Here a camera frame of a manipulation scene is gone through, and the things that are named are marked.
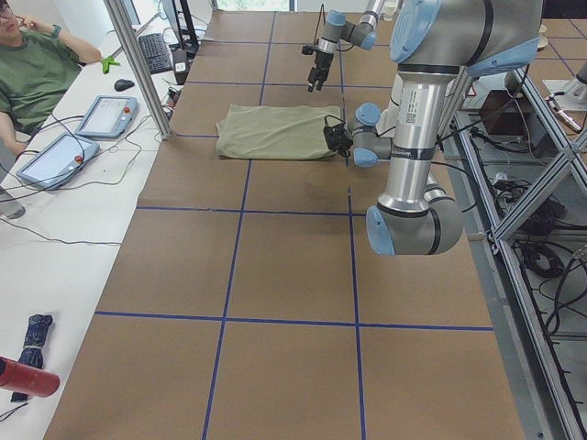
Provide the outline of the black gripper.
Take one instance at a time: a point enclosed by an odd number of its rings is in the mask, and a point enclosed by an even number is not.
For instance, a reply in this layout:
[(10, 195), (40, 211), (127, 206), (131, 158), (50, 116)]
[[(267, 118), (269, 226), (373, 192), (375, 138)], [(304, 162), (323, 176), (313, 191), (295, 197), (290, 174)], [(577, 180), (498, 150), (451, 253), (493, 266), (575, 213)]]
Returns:
[(328, 149), (337, 154), (349, 154), (353, 145), (352, 138), (348, 136), (344, 126), (326, 126), (325, 141)]
[(318, 50), (315, 55), (315, 65), (311, 68), (308, 75), (308, 92), (312, 93), (316, 88), (321, 91), (324, 83), (327, 81), (330, 67), (334, 59), (333, 52)]

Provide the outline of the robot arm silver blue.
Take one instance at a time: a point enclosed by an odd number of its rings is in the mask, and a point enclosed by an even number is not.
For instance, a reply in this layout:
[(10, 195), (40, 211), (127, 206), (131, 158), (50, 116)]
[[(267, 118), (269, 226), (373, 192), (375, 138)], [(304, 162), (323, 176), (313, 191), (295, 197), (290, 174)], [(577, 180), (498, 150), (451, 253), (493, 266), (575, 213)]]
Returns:
[(376, 41), (378, 26), (384, 1), (369, 1), (358, 23), (347, 20), (344, 13), (330, 10), (323, 20), (323, 30), (320, 37), (312, 45), (304, 45), (302, 53), (314, 55), (314, 65), (307, 78), (307, 90), (320, 91), (327, 81), (329, 71), (338, 51), (341, 41), (351, 47), (370, 50)]
[(372, 250), (385, 256), (435, 255), (460, 239), (454, 199), (430, 172), (449, 83), (460, 71), (482, 77), (527, 66), (537, 54), (540, 1), (401, 1), (390, 58), (402, 81), (393, 137), (376, 132), (379, 107), (323, 129), (327, 146), (356, 165), (388, 160), (385, 189), (368, 208)]

